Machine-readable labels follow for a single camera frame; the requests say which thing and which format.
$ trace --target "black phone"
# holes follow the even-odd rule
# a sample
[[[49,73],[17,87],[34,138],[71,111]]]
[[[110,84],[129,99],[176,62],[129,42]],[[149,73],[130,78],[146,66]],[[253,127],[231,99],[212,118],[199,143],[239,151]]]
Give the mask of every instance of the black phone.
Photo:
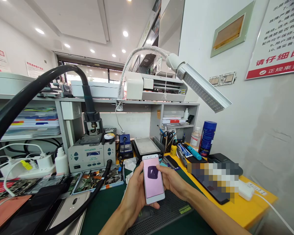
[[[1,229],[0,235],[31,235],[52,208],[65,189],[65,184],[41,188],[31,200],[7,222]]]

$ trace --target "blue aerosol can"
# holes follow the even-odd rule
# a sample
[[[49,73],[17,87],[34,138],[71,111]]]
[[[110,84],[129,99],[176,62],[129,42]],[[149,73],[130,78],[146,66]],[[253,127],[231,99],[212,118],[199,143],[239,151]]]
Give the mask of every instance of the blue aerosol can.
[[[216,133],[216,128],[217,128],[216,122],[205,121],[203,131],[202,131],[202,138],[200,140],[199,151],[198,151],[202,157],[209,156],[213,137],[215,136],[215,133]]]

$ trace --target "white smartphone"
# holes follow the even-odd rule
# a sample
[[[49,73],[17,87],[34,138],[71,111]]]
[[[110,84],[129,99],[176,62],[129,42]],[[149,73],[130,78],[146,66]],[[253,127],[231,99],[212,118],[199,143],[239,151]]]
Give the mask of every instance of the white smartphone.
[[[159,165],[157,154],[143,156],[144,162],[144,184],[146,203],[151,204],[165,198],[161,172],[156,165]]]

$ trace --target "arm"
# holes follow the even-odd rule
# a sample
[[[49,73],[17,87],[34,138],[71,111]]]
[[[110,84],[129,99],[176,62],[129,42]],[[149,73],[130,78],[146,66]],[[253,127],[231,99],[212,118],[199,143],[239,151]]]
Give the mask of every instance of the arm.
[[[176,171],[159,165],[157,169],[162,172],[165,188],[172,191],[181,200],[191,204],[216,234],[250,234],[202,193],[186,183]]]
[[[123,235],[136,221],[141,209],[146,205],[144,176],[141,174],[143,167],[144,163],[141,162],[135,169],[121,204],[106,222],[99,233],[100,235]],[[155,209],[160,208],[157,202],[150,204],[150,206]]]

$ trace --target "green frame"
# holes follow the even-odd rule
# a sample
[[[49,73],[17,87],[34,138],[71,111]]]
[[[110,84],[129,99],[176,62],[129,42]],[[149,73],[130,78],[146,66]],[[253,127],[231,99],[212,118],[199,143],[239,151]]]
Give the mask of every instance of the green frame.
[[[248,31],[248,27],[249,27],[249,23],[251,21],[252,18],[252,12],[253,12],[253,8],[254,8],[254,4],[255,1],[252,1],[249,5],[247,5],[245,8],[243,8],[241,11],[239,11],[236,15],[234,15],[233,17],[231,17],[227,22],[225,22],[223,25],[221,25],[219,28],[217,28],[215,30],[215,35],[213,37],[213,42],[212,42],[212,48],[211,48],[211,55],[210,57],[214,57],[215,55],[218,55],[242,42],[245,42],[246,40],[246,35],[247,35],[247,31]],[[243,27],[241,30],[241,35],[235,39],[234,41],[214,50],[213,45],[215,44],[216,38],[217,38],[217,34],[218,32],[220,32],[221,30],[223,30],[224,28],[226,28],[227,26],[229,26],[230,24],[232,24],[235,20],[237,20],[238,18],[240,18],[242,15],[245,15],[244,17],[244,21],[243,21]]]

